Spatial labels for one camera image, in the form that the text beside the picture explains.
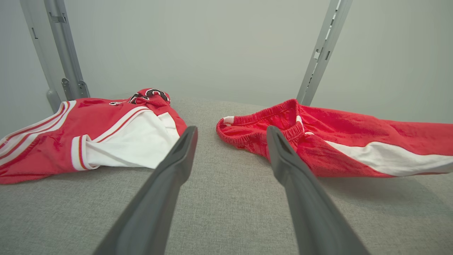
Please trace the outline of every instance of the gray table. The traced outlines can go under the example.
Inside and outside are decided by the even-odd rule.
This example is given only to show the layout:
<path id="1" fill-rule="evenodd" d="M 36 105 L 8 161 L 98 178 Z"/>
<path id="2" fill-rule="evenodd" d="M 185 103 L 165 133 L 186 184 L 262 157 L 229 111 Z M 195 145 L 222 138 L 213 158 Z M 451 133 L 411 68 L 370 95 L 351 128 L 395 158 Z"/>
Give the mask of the gray table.
<path id="1" fill-rule="evenodd" d="M 266 159 L 222 142 L 218 120 L 264 107 L 172 98 L 198 126 L 166 253 L 297 254 L 282 186 Z M 0 186 L 0 254 L 90 254 L 152 170 L 101 167 Z M 320 179 L 372 254 L 452 254 L 453 174 Z"/>

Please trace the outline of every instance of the gray metal frame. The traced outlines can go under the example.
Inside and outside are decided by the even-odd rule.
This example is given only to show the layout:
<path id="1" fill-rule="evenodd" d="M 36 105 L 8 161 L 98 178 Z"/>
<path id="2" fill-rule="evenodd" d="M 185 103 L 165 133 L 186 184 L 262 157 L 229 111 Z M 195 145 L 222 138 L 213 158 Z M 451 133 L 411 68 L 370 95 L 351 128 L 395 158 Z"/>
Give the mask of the gray metal frame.
<path id="1" fill-rule="evenodd" d="M 53 37 L 58 48 L 63 70 L 71 93 L 68 100 L 90 97 L 88 87 L 83 81 L 76 48 L 72 39 L 69 19 L 66 15 L 64 0 L 45 0 L 45 6 L 52 27 Z"/>
<path id="2" fill-rule="evenodd" d="M 333 49 L 340 36 L 341 29 L 343 28 L 351 4 L 352 0 L 331 0 L 330 2 L 323 26 L 321 27 L 318 40 L 312 53 L 312 58 L 308 64 L 307 71 L 305 72 L 302 85 L 296 98 L 302 105 L 309 106 L 313 100 L 319 82 L 332 57 Z"/>

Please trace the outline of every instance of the red and white jersey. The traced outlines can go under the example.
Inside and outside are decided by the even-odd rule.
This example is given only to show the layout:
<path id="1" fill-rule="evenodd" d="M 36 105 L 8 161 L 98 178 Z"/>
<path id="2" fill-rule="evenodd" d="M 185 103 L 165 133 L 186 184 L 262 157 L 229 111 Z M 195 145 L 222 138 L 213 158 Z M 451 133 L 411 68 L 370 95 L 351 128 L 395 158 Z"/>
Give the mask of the red and white jersey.
<path id="1" fill-rule="evenodd" d="M 170 96 L 143 89 L 129 99 L 82 98 L 0 141 L 0 183 L 99 166 L 156 168 L 186 124 Z"/>
<path id="2" fill-rule="evenodd" d="M 278 127 L 320 177 L 401 177 L 453 171 L 453 124 L 381 120 L 299 105 L 291 99 L 217 124 L 219 137 L 265 156 L 266 129 Z"/>

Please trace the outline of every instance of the red fabric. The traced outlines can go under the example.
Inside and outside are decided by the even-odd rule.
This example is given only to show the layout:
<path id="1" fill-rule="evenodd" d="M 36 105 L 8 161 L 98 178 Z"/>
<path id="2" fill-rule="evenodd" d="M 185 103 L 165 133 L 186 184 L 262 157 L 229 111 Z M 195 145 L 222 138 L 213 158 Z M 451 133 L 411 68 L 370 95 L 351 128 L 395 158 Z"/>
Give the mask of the red fabric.
<path id="1" fill-rule="evenodd" d="M 55 115 L 1 140 L 0 184 L 75 172 L 71 156 L 74 137 L 80 136 L 81 140 L 83 135 L 88 135 L 95 139 L 118 124 L 123 116 L 135 114 L 143 107 L 152 110 L 156 115 L 169 113 L 175 121 L 179 135 L 187 128 L 183 119 L 170 107 L 170 96 L 157 89 L 143 89 L 131 98 L 123 100 L 82 98 L 63 102 Z"/>
<path id="2" fill-rule="evenodd" d="M 221 119 L 217 133 L 236 148 L 270 160 L 266 141 L 269 125 L 282 131 L 291 147 L 319 177 L 393 177 L 348 157 L 326 141 L 350 147 L 383 142 L 418 155 L 453 156 L 453 124 L 380 120 L 363 114 L 307 107 L 299 105 L 296 99 L 252 115 L 235 116 L 233 123 Z"/>

